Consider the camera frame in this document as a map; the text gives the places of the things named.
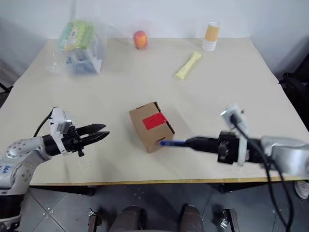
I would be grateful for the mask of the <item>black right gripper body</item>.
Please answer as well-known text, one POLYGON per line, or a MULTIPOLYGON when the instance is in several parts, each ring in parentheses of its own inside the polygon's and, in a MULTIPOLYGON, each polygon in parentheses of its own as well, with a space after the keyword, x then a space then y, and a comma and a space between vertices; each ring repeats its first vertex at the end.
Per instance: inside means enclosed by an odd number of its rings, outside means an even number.
POLYGON ((217 149, 219 163, 233 164, 239 157, 239 138, 234 132, 221 131, 217 149))

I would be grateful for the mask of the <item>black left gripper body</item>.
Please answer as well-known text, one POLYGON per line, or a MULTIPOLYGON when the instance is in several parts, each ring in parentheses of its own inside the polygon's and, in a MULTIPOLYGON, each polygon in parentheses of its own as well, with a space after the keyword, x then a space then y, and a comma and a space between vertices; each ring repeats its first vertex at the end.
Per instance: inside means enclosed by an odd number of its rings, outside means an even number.
POLYGON ((81 139, 82 134, 79 133, 75 126, 70 126, 67 133, 63 134, 61 139, 67 152, 77 152, 79 157, 84 156, 84 145, 81 139))

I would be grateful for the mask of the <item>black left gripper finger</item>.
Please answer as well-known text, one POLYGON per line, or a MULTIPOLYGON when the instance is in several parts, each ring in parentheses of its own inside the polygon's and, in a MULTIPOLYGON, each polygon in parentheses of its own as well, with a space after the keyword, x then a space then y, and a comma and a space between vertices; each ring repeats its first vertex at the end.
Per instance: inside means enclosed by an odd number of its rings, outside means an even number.
POLYGON ((91 124, 83 127, 77 128, 77 132, 80 136, 82 135, 90 135, 96 132, 99 132, 101 129, 105 128, 106 125, 104 124, 91 124))
POLYGON ((82 145, 90 145, 96 143, 110 134, 109 131, 98 131, 81 139, 82 145))

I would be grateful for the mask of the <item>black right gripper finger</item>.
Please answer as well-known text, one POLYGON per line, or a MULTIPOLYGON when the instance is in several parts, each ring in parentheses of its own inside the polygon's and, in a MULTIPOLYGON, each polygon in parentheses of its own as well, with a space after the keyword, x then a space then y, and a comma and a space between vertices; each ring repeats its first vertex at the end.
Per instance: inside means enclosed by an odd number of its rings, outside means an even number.
POLYGON ((206 152, 206 153, 217 153, 218 151, 218 145, 193 144, 193 145, 188 145, 188 147, 195 151, 206 152))
POLYGON ((185 141, 187 145, 217 145, 217 138, 196 136, 185 141))

